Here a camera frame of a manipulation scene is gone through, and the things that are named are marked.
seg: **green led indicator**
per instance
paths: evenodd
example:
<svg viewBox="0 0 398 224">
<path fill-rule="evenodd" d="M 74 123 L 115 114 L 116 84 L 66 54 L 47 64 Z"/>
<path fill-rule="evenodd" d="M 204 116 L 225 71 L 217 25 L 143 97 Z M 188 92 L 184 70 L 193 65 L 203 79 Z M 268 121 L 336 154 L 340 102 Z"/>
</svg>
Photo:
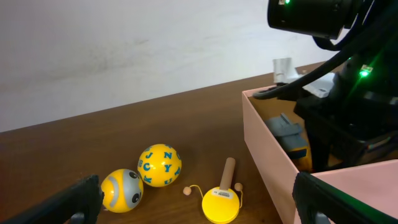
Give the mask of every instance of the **green led indicator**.
<svg viewBox="0 0 398 224">
<path fill-rule="evenodd" d="M 369 72 L 368 71 L 361 71 L 359 74 L 361 75 L 362 78 L 364 78 L 364 77 L 369 75 Z"/>
</svg>

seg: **wall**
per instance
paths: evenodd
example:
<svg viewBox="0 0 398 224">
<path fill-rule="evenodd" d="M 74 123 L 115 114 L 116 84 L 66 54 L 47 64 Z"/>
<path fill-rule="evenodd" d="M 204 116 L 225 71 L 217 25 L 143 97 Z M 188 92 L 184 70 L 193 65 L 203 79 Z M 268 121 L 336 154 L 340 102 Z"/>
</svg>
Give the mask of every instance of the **wall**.
<svg viewBox="0 0 398 224">
<path fill-rule="evenodd" d="M 260 0 L 2 0 L 0 131 L 333 55 L 266 17 Z"/>
</svg>

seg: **box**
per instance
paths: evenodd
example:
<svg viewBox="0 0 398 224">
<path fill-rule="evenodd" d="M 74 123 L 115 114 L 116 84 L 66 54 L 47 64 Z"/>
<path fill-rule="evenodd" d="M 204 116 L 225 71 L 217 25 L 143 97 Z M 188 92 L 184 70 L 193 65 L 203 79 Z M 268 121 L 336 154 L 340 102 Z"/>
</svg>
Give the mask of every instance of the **box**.
<svg viewBox="0 0 398 224">
<path fill-rule="evenodd" d="M 249 97 L 270 87 L 242 92 L 244 140 L 256 163 L 271 199 L 284 224 L 301 223 L 292 197 L 294 180 L 299 172 L 264 124 Z M 303 124 L 293 112 L 295 102 L 284 103 L 273 99 L 269 110 L 261 111 L 268 118 L 285 113 L 292 122 Z M 313 175 L 350 194 L 352 197 L 398 218 L 398 160 L 378 162 Z"/>
</svg>

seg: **yellow ball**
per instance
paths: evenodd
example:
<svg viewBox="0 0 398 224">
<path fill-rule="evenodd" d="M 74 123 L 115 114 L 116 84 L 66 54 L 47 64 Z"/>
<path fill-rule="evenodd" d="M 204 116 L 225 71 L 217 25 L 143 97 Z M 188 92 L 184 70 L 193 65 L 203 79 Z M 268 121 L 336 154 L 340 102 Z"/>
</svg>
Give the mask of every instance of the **yellow ball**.
<svg viewBox="0 0 398 224">
<path fill-rule="evenodd" d="M 156 144 L 145 149 L 138 161 L 142 180 L 153 187 L 171 184 L 180 175 L 181 158 L 173 147 Z"/>
<path fill-rule="evenodd" d="M 118 169 L 108 175 L 101 184 L 103 205 L 111 212 L 128 212 L 135 208 L 144 195 L 144 184 L 132 170 Z"/>
</svg>

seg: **brown table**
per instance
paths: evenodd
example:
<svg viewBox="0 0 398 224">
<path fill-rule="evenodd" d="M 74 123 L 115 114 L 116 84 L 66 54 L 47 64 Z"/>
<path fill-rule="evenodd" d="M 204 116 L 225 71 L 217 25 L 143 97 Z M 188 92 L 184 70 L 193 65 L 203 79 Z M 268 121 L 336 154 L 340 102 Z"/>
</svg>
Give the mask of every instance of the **brown table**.
<svg viewBox="0 0 398 224">
<path fill-rule="evenodd" d="M 244 186 L 233 223 L 281 223 L 243 138 L 241 92 L 271 84 L 272 75 L 261 75 L 0 133 L 0 220 L 90 174 L 102 181 L 116 169 L 137 170 L 145 148 L 165 143 L 182 158 L 179 178 L 145 185 L 137 208 L 101 212 L 98 223 L 209 223 L 197 190 L 187 197 L 182 189 L 219 186 L 227 157 L 236 159 L 233 184 Z"/>
</svg>

